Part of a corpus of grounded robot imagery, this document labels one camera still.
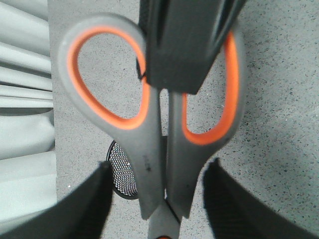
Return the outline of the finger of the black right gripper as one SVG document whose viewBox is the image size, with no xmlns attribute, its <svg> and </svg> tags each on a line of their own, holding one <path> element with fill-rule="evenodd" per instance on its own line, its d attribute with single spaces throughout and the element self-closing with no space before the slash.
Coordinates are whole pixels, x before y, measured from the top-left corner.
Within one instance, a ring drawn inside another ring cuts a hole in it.
<svg viewBox="0 0 319 239">
<path fill-rule="evenodd" d="M 244 0 L 142 0 L 147 83 L 195 95 L 235 24 Z"/>
</svg>

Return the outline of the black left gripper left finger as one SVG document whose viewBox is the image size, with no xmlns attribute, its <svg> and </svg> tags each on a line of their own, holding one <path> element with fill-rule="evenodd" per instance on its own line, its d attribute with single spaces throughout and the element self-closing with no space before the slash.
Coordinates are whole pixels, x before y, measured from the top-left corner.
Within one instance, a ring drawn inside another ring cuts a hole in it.
<svg viewBox="0 0 319 239">
<path fill-rule="evenodd" d="M 112 204 L 112 170 L 104 161 L 76 190 L 2 239 L 98 239 Z"/>
</svg>

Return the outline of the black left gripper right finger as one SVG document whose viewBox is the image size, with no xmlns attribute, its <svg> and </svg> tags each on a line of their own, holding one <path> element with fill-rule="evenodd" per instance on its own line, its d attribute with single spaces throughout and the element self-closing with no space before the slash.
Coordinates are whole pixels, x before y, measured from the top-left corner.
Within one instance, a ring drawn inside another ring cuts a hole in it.
<svg viewBox="0 0 319 239">
<path fill-rule="evenodd" d="M 203 177 L 204 208 L 216 239 L 315 239 L 242 187 L 215 158 Z"/>
</svg>

